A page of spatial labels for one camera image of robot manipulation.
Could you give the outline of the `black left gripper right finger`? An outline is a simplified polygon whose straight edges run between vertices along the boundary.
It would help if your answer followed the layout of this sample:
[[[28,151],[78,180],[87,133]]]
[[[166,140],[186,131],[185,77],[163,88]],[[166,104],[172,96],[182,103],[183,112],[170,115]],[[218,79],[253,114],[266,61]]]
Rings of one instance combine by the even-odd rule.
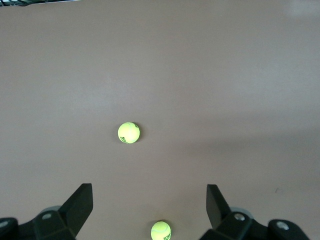
[[[310,240],[295,223],[272,219],[267,226],[232,210],[216,184],[206,187],[206,212],[211,224],[199,240]]]

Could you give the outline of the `yellow tennis ball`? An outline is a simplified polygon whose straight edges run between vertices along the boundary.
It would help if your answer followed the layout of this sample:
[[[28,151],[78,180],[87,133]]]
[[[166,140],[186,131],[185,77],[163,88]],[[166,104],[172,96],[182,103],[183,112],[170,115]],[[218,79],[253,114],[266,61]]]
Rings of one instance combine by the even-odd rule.
[[[140,138],[140,128],[134,122],[125,122],[118,128],[119,140],[125,144],[133,144]]]
[[[150,236],[152,240],[171,240],[171,227],[165,221],[157,221],[151,228]]]

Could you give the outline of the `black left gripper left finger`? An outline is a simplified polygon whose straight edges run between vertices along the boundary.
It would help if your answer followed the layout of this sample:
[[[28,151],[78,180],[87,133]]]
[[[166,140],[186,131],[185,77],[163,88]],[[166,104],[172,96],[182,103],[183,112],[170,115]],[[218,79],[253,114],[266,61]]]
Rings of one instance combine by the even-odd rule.
[[[76,240],[93,207],[92,184],[83,183],[62,206],[47,209],[29,222],[0,218],[0,240]]]

